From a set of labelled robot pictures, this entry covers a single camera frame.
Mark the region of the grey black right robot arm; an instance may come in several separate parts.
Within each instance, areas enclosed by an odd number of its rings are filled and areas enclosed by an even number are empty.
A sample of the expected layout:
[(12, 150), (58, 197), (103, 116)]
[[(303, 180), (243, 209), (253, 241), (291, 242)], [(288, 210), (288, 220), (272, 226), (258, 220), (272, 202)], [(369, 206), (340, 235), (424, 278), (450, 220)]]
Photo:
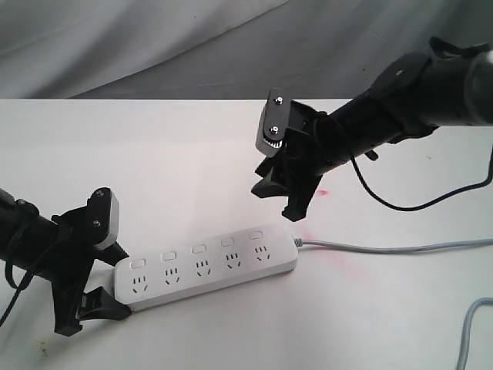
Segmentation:
[(259, 198), (286, 197), (283, 216), (305, 218), (323, 175), (386, 143), (430, 136), (441, 126), (492, 124), (492, 49), (431, 38), (430, 52), (392, 62), (360, 95), (332, 113), (269, 91), (256, 147)]

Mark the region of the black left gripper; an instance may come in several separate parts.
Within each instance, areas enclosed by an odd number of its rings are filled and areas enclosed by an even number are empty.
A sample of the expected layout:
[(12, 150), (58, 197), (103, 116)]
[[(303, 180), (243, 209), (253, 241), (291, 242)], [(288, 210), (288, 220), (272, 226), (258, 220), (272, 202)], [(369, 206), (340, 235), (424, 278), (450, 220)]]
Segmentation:
[(104, 287), (86, 292), (86, 284), (96, 260), (115, 267), (128, 254), (116, 241), (108, 247), (88, 240), (86, 207), (52, 217), (59, 227), (50, 250), (49, 273), (55, 315), (55, 333), (74, 335), (82, 321), (121, 321), (130, 316), (129, 306), (117, 301)]

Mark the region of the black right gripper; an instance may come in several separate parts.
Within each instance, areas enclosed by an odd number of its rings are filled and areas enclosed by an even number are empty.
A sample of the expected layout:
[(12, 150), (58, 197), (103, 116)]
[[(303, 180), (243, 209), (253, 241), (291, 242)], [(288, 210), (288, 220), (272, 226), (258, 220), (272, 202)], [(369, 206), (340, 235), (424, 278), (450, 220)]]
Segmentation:
[(303, 220), (322, 176), (315, 166), (322, 163), (321, 149), (315, 143), (313, 124), (327, 114), (290, 101), (288, 126), (281, 148), (274, 157), (266, 157), (256, 169), (261, 180), (251, 193), (256, 197), (287, 197), (281, 215), (290, 221)]

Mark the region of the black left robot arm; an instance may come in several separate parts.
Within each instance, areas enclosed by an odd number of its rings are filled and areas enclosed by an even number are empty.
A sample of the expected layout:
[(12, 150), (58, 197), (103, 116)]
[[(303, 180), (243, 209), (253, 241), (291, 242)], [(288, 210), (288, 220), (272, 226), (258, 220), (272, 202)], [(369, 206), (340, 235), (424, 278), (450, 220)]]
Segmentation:
[(6, 321), (22, 291), (34, 277), (50, 282), (54, 331), (70, 337), (82, 321), (121, 321), (128, 305), (105, 288), (85, 292), (95, 261), (112, 267), (128, 254), (117, 242), (119, 201), (108, 187), (95, 190), (83, 207), (44, 218), (33, 203), (1, 192), (1, 259), (4, 276), (15, 293), (2, 315)]

